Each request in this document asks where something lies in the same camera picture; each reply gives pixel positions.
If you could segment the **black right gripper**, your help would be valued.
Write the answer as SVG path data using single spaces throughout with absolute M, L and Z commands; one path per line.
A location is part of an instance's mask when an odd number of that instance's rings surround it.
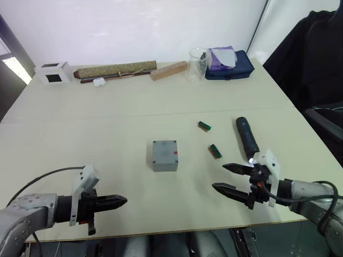
M 253 209 L 255 202 L 268 202 L 270 196 L 265 189 L 270 189 L 271 185 L 268 183 L 270 172 L 265 165 L 255 164 L 254 167 L 228 163 L 223 164 L 226 170 L 239 174 L 250 176 L 251 192 L 245 193 L 236 189 L 235 186 L 226 183 L 213 183 L 212 187 L 220 194 L 232 200 L 245 204 L 249 209 Z

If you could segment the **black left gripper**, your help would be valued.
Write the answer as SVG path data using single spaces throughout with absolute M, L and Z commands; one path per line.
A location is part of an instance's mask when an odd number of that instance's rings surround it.
M 81 194 L 81 199 L 78 202 L 77 222 L 79 224 L 87 224 L 88 235 L 92 236 L 96 233 L 94 225 L 94 207 L 96 206 L 96 212 L 114 210 L 126 204 L 127 201 L 127 198 L 117 194 L 98 197 L 96 189 L 83 192 Z

